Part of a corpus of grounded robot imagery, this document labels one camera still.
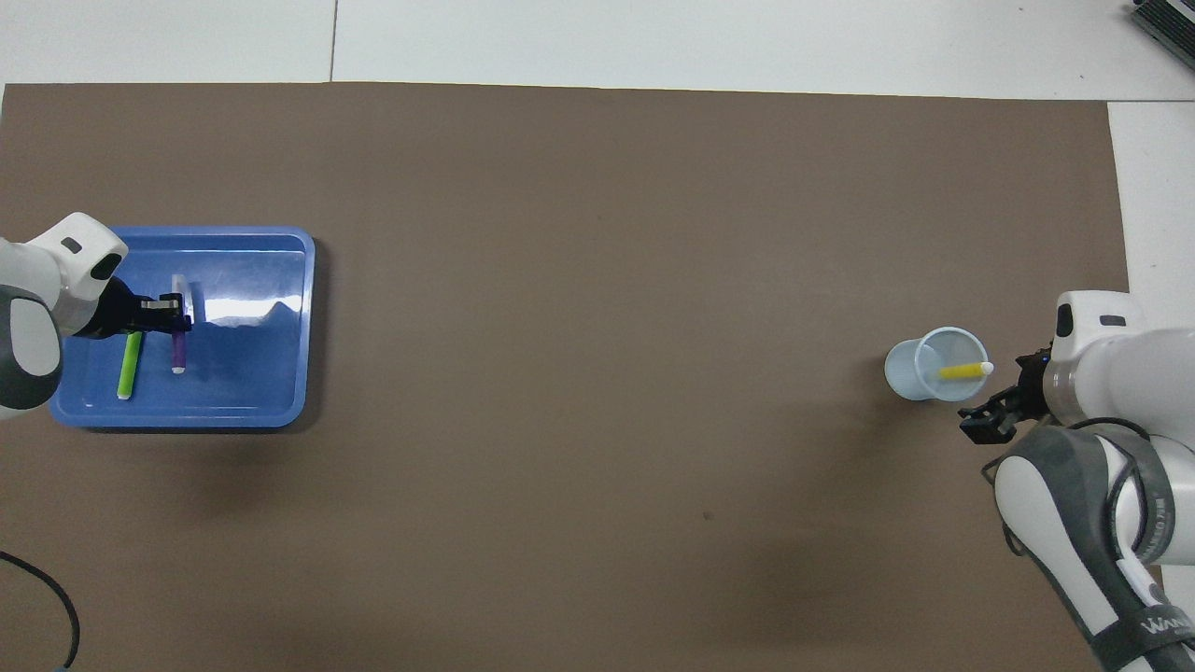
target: purple marker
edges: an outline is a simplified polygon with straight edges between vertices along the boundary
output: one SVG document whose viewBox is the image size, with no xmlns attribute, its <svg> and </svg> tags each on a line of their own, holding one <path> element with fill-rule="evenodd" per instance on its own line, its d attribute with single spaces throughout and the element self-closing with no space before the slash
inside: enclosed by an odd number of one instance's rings
<svg viewBox="0 0 1195 672">
<path fill-rule="evenodd" d="M 182 274 L 174 274 L 170 276 L 170 291 L 183 297 L 183 305 L 179 306 L 183 314 L 188 314 L 188 310 L 191 307 L 191 292 L 190 287 L 186 285 L 186 277 Z M 186 334 L 183 331 L 172 331 L 170 334 L 171 341 L 171 354 L 170 354 L 170 369 L 176 374 L 186 371 Z"/>
</svg>

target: white floor tile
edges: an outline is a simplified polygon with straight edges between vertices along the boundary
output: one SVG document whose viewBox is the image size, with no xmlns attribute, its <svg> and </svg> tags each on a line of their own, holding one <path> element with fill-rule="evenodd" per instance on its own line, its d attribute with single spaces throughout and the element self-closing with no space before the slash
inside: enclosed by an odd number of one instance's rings
<svg viewBox="0 0 1195 672">
<path fill-rule="evenodd" d="M 1128 1 L 341 0 L 333 78 L 1195 99 Z"/>
<path fill-rule="evenodd" d="M 323 81 L 335 0 L 0 2 L 0 84 Z"/>
<path fill-rule="evenodd" d="M 1195 325 L 1195 103 L 1110 103 L 1108 115 L 1129 287 L 1152 325 Z"/>
</svg>

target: marker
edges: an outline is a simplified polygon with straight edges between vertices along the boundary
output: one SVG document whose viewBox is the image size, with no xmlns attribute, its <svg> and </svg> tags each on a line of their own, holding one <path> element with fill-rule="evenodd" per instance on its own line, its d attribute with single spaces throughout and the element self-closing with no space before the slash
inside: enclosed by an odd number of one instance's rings
<svg viewBox="0 0 1195 672">
<path fill-rule="evenodd" d="M 128 401 L 133 398 L 133 378 L 137 374 L 137 359 L 141 358 L 140 331 L 129 334 L 124 341 L 124 360 L 121 362 L 121 381 L 116 385 L 116 398 Z"/>
<path fill-rule="evenodd" d="M 188 314 L 188 307 L 190 305 L 191 292 L 186 285 L 186 277 L 182 274 L 176 273 L 170 276 L 170 291 L 182 295 L 182 304 L 179 311 L 183 314 Z M 171 331 L 170 334 L 170 369 L 174 372 L 176 375 L 186 371 L 186 334 L 182 331 Z"/>
<path fill-rule="evenodd" d="M 989 361 L 978 361 L 975 364 L 961 364 L 958 366 L 944 366 L 938 369 L 938 377 L 943 380 L 957 380 L 960 378 L 983 378 L 995 371 L 995 365 Z"/>
</svg>

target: green marker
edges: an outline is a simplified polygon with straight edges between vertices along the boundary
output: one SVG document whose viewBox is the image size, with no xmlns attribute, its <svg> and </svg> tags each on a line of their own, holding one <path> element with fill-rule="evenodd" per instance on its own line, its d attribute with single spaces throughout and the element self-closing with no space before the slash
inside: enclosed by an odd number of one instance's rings
<svg viewBox="0 0 1195 672">
<path fill-rule="evenodd" d="M 140 331 L 129 334 L 124 342 L 124 361 L 121 362 L 121 381 L 116 385 L 116 398 L 129 399 L 133 397 L 133 378 L 137 374 L 137 359 L 141 358 Z"/>
</svg>

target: yellow marker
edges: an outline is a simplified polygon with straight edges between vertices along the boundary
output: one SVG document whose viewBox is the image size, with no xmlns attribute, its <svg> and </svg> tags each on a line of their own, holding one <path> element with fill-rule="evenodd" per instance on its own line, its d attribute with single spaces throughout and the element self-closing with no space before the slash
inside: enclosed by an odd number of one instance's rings
<svg viewBox="0 0 1195 672">
<path fill-rule="evenodd" d="M 978 361 L 975 364 L 961 364 L 958 366 L 944 366 L 938 369 L 938 377 L 943 380 L 956 380 L 958 378 L 983 378 L 995 371 L 995 365 L 989 361 Z"/>
</svg>

